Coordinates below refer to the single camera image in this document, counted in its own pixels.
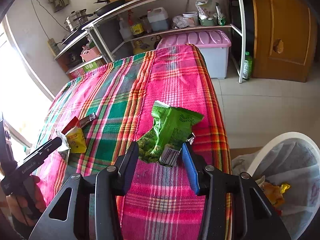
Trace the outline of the person's left hand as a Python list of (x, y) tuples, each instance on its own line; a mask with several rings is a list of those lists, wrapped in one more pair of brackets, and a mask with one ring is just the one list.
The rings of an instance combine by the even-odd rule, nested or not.
[[(43, 213), (46, 209), (46, 203), (44, 201), (43, 194), (38, 186), (41, 181), (38, 176), (32, 175), (34, 181), (34, 196), (36, 199), (35, 206)], [(23, 208), (28, 207), (27, 200), (22, 196), (16, 196), (14, 194), (7, 196), (7, 204), (9, 206), (12, 216), (14, 216), (19, 222), (27, 225), (34, 226), (36, 224), (34, 219), (31, 219), (28, 215), (23, 212)]]

